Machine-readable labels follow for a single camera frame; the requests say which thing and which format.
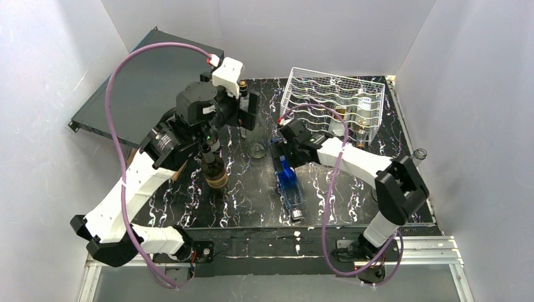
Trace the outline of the blue square glass bottle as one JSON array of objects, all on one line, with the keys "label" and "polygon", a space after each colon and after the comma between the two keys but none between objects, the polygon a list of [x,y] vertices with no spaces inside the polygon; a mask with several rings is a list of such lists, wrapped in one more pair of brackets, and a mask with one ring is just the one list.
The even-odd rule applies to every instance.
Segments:
[{"label": "blue square glass bottle", "polygon": [[285,208],[293,221],[299,221],[304,217],[304,202],[297,175],[290,167],[287,156],[284,155],[283,139],[272,138],[270,151],[278,189],[283,197]]}]

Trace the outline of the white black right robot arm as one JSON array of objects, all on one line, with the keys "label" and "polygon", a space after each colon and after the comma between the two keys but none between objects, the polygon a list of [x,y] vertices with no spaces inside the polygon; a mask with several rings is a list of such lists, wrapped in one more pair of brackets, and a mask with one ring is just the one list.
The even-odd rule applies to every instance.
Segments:
[{"label": "white black right robot arm", "polygon": [[300,120],[278,124],[282,149],[290,166],[314,162],[339,169],[371,185],[377,192],[378,213],[359,242],[378,249],[426,203],[429,190],[414,156],[392,158],[372,154],[325,132],[312,132]]}]

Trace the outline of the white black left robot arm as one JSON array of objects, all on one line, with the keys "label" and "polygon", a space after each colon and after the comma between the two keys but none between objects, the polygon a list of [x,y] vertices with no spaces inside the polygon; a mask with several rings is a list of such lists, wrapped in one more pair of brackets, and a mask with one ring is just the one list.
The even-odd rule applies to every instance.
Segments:
[{"label": "white black left robot arm", "polygon": [[72,229],[87,241],[92,258],[112,267],[138,255],[193,260],[199,248],[183,227],[140,226],[132,219],[163,183],[197,155],[207,184],[216,190],[225,187],[229,177],[217,153],[218,132],[225,126],[253,130],[258,101],[259,94],[245,81],[226,85],[213,74],[202,74],[199,81],[188,84],[176,96],[176,105],[149,130],[132,162],[122,165],[118,182],[99,205],[71,219]]}]

